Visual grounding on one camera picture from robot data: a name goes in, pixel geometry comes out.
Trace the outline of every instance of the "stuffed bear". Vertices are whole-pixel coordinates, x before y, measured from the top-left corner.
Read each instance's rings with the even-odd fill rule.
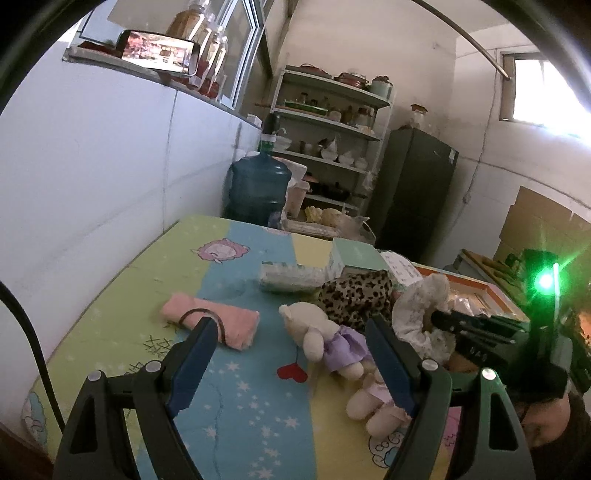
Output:
[[[363,379],[363,386],[347,402],[347,415],[352,420],[363,420],[367,432],[383,440],[399,427],[408,427],[411,417],[392,401],[388,387],[378,370]]]
[[[365,337],[329,320],[320,307],[301,301],[282,305],[279,313],[287,332],[310,362],[323,360],[330,372],[347,380],[359,380],[375,369]]]

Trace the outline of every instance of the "leopard print fabric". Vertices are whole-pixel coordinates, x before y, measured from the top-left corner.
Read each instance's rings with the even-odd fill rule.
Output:
[[[387,270],[330,280],[320,288],[318,305],[333,322],[365,333],[367,315],[381,313],[388,323],[392,322],[392,280]]]

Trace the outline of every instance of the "blue water bottle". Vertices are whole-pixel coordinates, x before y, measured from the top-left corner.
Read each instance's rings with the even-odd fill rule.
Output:
[[[258,155],[233,163],[232,183],[225,217],[261,226],[277,227],[285,205],[291,172],[271,156],[279,116],[270,113],[262,129]]]

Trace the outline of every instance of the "pink rolled towel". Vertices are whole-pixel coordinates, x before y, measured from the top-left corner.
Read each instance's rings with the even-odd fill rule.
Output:
[[[185,315],[193,309],[211,310],[218,316],[214,319],[217,321],[217,338],[220,343],[236,350],[244,350],[252,345],[259,322],[259,313],[253,310],[196,299],[186,293],[173,293],[160,313],[169,322],[180,323],[193,330],[199,320],[208,316],[206,312],[193,312]]]

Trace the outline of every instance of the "green light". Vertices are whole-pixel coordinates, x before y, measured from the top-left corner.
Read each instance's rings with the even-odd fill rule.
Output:
[[[558,286],[558,264],[554,264],[552,269],[546,268],[536,275],[535,289],[545,295],[560,295]]]
[[[540,288],[542,288],[542,290],[551,289],[553,284],[554,279],[552,278],[552,275],[550,275],[549,273],[543,274],[538,280],[538,285],[540,286]]]

